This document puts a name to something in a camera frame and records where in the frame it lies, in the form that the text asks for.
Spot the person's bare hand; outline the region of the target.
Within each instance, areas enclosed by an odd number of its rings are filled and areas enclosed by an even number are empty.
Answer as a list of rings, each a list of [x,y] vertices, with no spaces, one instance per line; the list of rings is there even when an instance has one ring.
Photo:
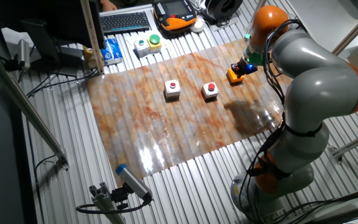
[[[117,10],[117,6],[110,0],[100,0],[100,4],[104,12]]]

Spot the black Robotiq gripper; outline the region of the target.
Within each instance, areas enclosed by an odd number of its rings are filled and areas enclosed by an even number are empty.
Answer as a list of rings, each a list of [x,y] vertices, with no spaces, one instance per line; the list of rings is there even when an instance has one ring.
[[[235,76],[237,77],[241,77],[242,75],[249,75],[258,70],[256,65],[247,62],[240,64],[240,67],[238,66],[237,63],[232,63],[231,69],[233,74],[235,74]]]

